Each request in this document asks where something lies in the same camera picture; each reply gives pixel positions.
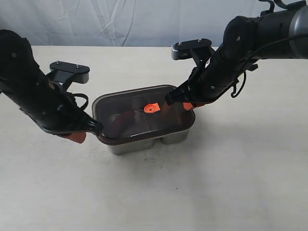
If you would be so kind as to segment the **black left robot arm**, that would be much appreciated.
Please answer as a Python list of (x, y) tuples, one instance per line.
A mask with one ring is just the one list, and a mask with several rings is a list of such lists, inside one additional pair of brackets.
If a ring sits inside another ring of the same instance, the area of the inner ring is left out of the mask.
[(85, 112), (89, 98), (70, 93), (75, 83), (89, 80), (90, 68), (56, 61), (45, 74), (34, 59), (29, 41), (10, 30), (0, 32), (0, 91), (44, 132), (63, 138), (92, 133), (99, 137), (101, 122)]

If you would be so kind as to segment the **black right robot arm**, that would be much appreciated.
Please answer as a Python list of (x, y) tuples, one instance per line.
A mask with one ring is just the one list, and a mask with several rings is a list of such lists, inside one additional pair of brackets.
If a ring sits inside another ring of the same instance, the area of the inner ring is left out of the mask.
[(187, 109), (215, 102), (228, 90), (236, 98), (245, 82), (239, 77), (266, 59), (308, 57), (308, 5), (271, 0), (258, 17), (237, 16), (226, 26), (222, 44), (213, 49), (208, 39), (172, 45), (174, 60), (193, 59), (188, 79), (165, 97), (166, 103), (185, 103)]

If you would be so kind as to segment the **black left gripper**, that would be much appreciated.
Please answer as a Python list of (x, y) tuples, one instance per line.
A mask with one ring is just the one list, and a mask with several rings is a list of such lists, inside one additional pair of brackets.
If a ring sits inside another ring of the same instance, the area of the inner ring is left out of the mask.
[(98, 137), (103, 124), (84, 111), (88, 104), (89, 98), (83, 93), (61, 93), (56, 104), (45, 111), (40, 127), (49, 134), (62, 135), (79, 144), (85, 141), (86, 132)]

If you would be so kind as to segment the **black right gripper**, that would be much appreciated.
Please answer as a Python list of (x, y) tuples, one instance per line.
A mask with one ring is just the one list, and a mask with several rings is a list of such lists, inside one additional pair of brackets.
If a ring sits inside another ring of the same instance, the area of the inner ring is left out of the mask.
[(231, 75), (195, 68), (188, 80), (165, 96), (166, 103), (183, 103), (186, 111), (215, 102), (231, 87)]

